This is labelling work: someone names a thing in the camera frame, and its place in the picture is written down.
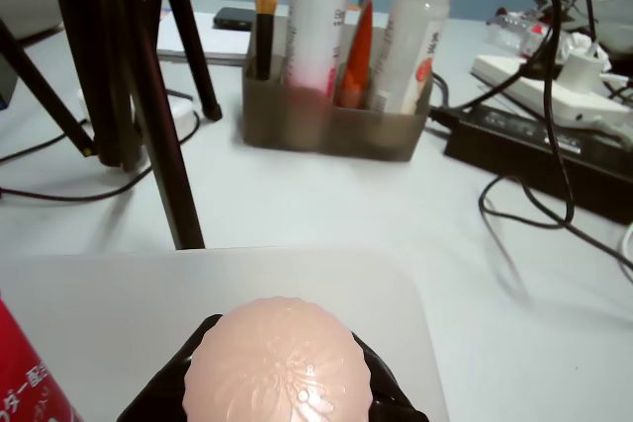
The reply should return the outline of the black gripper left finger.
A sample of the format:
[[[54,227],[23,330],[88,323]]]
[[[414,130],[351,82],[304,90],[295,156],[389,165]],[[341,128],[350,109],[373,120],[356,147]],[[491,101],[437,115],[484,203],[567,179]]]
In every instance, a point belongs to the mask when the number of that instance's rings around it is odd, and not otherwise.
[[[159,370],[118,416],[118,422],[185,422],[183,408],[184,378],[191,365],[194,351],[204,335],[221,319],[220,315],[207,317],[186,340],[177,353]]]

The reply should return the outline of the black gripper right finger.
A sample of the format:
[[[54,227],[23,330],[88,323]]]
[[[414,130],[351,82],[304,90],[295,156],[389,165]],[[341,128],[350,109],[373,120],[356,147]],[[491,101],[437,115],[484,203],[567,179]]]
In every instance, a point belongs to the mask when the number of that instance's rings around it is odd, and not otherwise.
[[[371,373],[372,403],[370,422],[428,422],[428,417],[414,408],[401,390],[394,374],[380,356],[355,333],[354,340],[363,351],[365,363]]]

